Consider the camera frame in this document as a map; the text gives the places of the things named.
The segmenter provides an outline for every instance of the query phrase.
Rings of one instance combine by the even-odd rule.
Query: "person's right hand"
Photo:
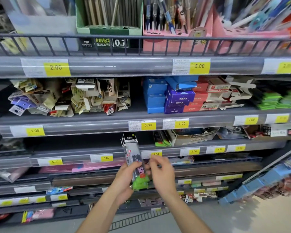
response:
[[[150,159],[150,167],[154,186],[160,196],[165,199],[170,195],[178,195],[175,184],[174,169],[168,158],[153,155]]]

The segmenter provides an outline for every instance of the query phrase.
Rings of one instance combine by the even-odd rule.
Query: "gray floor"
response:
[[[214,233],[265,233],[291,232],[291,196],[279,196],[272,200],[253,198],[247,203],[235,203],[220,206],[215,202],[204,203],[192,207]],[[133,214],[116,215],[114,221],[128,218]],[[24,225],[13,228],[0,229],[0,233],[24,232],[65,232],[74,233],[83,219],[68,220],[53,223]],[[114,233],[127,232],[169,232],[180,233],[171,214],[150,219],[141,223],[113,231]]]

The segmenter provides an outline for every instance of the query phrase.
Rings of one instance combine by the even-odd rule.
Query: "pink display box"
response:
[[[215,38],[269,38],[271,39],[271,38],[290,38],[291,34],[288,30],[263,31],[263,32],[253,32],[253,33],[247,33],[246,28],[236,28],[233,30],[226,30],[223,27],[221,18],[218,15],[217,11],[213,10],[212,36]],[[241,53],[250,53],[255,43],[256,41],[247,41]],[[273,50],[275,50],[278,43],[279,41],[270,42],[270,44],[265,50],[265,54],[272,53]],[[209,47],[210,49],[215,51],[217,49],[218,44],[219,44],[219,41],[210,41]],[[231,41],[222,41],[221,48],[218,51],[218,53],[219,54],[227,53],[230,44],[231,44]],[[243,44],[242,41],[240,42],[234,41],[233,46],[231,50],[229,51],[229,53],[238,53],[242,44]],[[267,44],[267,41],[260,41],[252,53],[262,52],[266,44]]]
[[[212,27],[212,23],[213,23],[213,7],[211,8],[209,15],[208,15],[208,19],[206,21],[205,24],[205,28],[207,30],[207,37],[211,37],[212,36],[212,31],[213,31],[213,27]],[[177,35],[177,37],[188,37],[190,32],[192,30],[188,30],[188,33],[184,33],[181,30],[177,30],[176,32],[181,33],[181,35]],[[152,36],[152,37],[175,37],[175,35],[171,34],[170,31],[158,31],[158,30],[150,30],[150,31],[146,31],[145,29],[143,30],[143,35],[144,36]],[[194,50],[193,52],[203,52],[205,45],[206,45],[206,41],[196,41],[197,44],[195,44]],[[154,40],[154,52],[165,52],[166,50],[166,44],[167,44],[167,40],[163,40],[163,39],[155,39]],[[191,52],[192,49],[192,44],[193,44],[193,40],[183,40],[182,44],[181,44],[181,50],[180,52]],[[168,48],[167,48],[167,52],[178,52],[179,50],[179,45],[180,45],[180,40],[169,40],[168,42]],[[152,52],[152,46],[153,46],[153,40],[150,39],[144,39],[143,40],[143,52]]]

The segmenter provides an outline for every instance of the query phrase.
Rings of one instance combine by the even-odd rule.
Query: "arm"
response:
[[[100,197],[76,233],[107,233],[109,231],[117,209],[133,193],[129,187],[132,172],[140,165],[141,162],[133,162],[129,166],[127,164],[121,166],[111,186]]]
[[[154,186],[164,199],[182,233],[212,233],[210,228],[179,198],[175,173],[168,158],[151,156],[150,167]]]

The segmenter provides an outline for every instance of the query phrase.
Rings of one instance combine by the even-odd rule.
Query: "hand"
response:
[[[168,196],[177,194],[174,169],[167,157],[151,156],[150,167],[155,188],[166,200]]]
[[[134,191],[129,187],[132,181],[132,173],[136,168],[140,167],[141,164],[142,162],[133,162],[129,166],[127,166],[126,163],[123,164],[117,172],[111,186],[108,188],[108,190],[111,189],[112,193],[115,194],[115,201],[118,206],[132,196]]]

